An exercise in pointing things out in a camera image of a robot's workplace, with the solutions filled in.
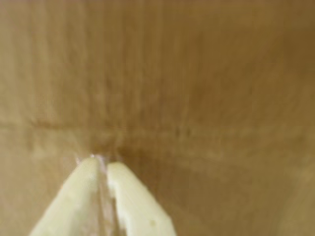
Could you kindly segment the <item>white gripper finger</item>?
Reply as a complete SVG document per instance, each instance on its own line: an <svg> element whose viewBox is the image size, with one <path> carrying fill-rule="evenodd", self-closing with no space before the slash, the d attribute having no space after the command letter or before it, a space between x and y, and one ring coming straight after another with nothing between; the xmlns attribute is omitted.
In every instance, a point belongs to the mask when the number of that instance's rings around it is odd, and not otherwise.
<svg viewBox="0 0 315 236"><path fill-rule="evenodd" d="M31 236L104 236L106 189L96 157L84 159L64 181Z"/></svg>
<svg viewBox="0 0 315 236"><path fill-rule="evenodd" d="M127 236L175 236L172 219L146 185L122 162L107 165L110 196Z"/></svg>

